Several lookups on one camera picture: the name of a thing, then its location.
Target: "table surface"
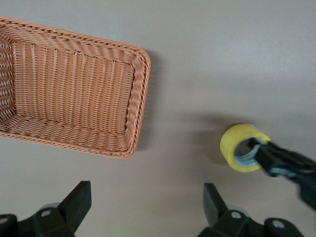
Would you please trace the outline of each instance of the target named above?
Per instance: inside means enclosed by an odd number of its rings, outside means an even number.
[[[2,0],[0,15],[140,46],[152,71],[130,159],[0,138],[0,213],[22,220],[90,180],[78,237],[194,237],[213,182],[255,221],[284,218],[315,236],[294,184],[235,172],[219,151],[227,126],[245,122],[314,158],[315,12],[314,0]]]

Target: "tape roll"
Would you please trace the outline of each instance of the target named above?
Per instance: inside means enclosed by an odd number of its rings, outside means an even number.
[[[247,173],[261,168],[254,158],[258,147],[254,147],[245,155],[236,154],[237,147],[250,138],[256,138],[261,144],[266,144],[270,141],[266,134],[250,124],[234,125],[224,133],[221,139],[220,150],[229,166],[236,171]]]

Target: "metal bolt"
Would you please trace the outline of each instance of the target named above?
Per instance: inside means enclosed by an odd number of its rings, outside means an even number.
[[[0,225],[7,222],[8,221],[8,218],[4,217],[4,218],[1,218],[0,219]]]
[[[50,210],[46,210],[41,213],[41,216],[48,216],[48,215],[50,215]]]
[[[239,213],[239,212],[236,212],[236,211],[233,211],[233,212],[231,213],[231,216],[232,216],[233,218],[235,218],[235,219],[240,219],[240,218],[241,218],[240,213]]]
[[[279,229],[285,228],[285,225],[281,221],[278,221],[278,220],[272,221],[272,224],[274,225],[274,227],[279,228]]]

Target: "yellow tape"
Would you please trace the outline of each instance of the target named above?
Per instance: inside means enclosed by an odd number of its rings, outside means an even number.
[[[244,156],[234,156],[236,147],[244,140],[256,138],[266,144],[270,138],[250,124],[237,124],[228,129],[222,137],[220,149],[231,168],[239,172],[252,172],[261,166],[254,159],[256,151],[253,149]]]

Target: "black plastic part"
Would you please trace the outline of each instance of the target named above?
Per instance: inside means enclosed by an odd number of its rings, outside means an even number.
[[[232,212],[237,212],[241,215],[240,219],[232,217]],[[213,226],[213,229],[227,237],[242,237],[247,233],[247,225],[249,221],[245,214],[230,210],[224,213],[218,222]]]
[[[91,207],[91,184],[81,181],[57,208],[48,207],[17,222],[15,215],[0,215],[0,237],[74,237]]]
[[[58,205],[58,210],[71,230],[76,232],[91,207],[91,183],[81,181]]]
[[[0,220],[6,220],[0,224],[0,237],[11,235],[17,228],[17,218],[15,215],[0,215]]]
[[[58,236],[74,237],[74,233],[64,222],[57,208],[42,209],[33,215],[32,220],[36,237],[54,237],[56,234]]]
[[[273,221],[280,221],[284,224],[284,228],[278,228],[273,225]],[[302,233],[289,221],[279,218],[269,218],[265,221],[266,234],[273,237],[303,237]]]
[[[301,199],[316,210],[316,162],[272,142],[260,145],[255,159],[270,176],[285,176],[297,183]]]
[[[286,220],[270,218],[260,225],[240,211],[228,210],[214,184],[204,184],[203,207],[210,226],[198,237],[303,237]],[[273,221],[281,221],[284,228],[277,228]]]
[[[204,184],[203,209],[209,227],[215,225],[218,219],[228,210],[214,184]]]

